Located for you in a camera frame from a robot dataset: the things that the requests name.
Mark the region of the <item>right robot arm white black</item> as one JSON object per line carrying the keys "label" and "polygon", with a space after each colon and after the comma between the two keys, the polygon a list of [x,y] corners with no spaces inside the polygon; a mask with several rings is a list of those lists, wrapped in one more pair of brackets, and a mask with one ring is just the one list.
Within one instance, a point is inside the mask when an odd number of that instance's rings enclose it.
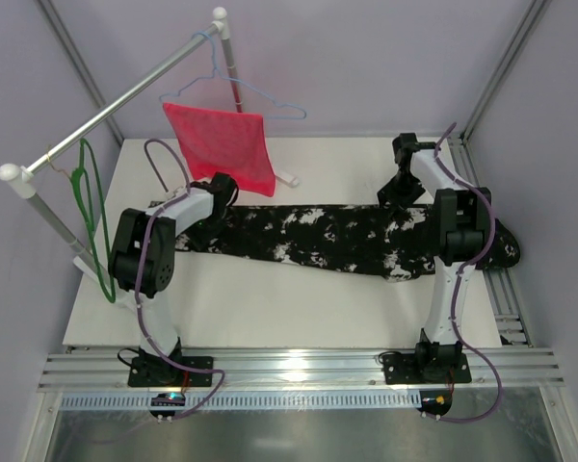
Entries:
{"label": "right robot arm white black", "polygon": [[441,141],[424,142],[413,133],[392,141],[395,176],[378,192],[381,206],[397,212],[423,193],[433,197],[429,244],[435,280],[430,313],[414,351],[380,355],[385,383],[451,384],[471,381],[461,336],[464,301],[477,263],[495,237],[490,192],[455,174],[440,157]]}

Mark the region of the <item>black white tie-dye trousers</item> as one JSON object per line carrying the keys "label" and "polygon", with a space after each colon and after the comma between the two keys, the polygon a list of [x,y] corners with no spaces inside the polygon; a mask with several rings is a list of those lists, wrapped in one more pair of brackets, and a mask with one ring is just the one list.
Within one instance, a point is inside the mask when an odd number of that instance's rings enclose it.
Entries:
{"label": "black white tie-dye trousers", "polygon": [[404,282],[434,274],[431,215],[429,205],[395,214],[376,205],[233,206],[209,243],[188,230],[175,249]]}

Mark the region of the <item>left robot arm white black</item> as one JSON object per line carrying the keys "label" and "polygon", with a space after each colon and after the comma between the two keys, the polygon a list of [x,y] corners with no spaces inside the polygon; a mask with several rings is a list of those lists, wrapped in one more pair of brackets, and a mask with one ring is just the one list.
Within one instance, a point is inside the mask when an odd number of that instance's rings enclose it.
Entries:
{"label": "left robot arm white black", "polygon": [[227,210],[238,192],[231,176],[216,173],[211,181],[180,188],[155,206],[121,213],[109,273],[134,308],[140,329],[140,345],[130,363],[130,387],[212,385],[214,360],[182,354],[167,288],[174,278],[180,235],[196,248],[210,244],[225,227]]}

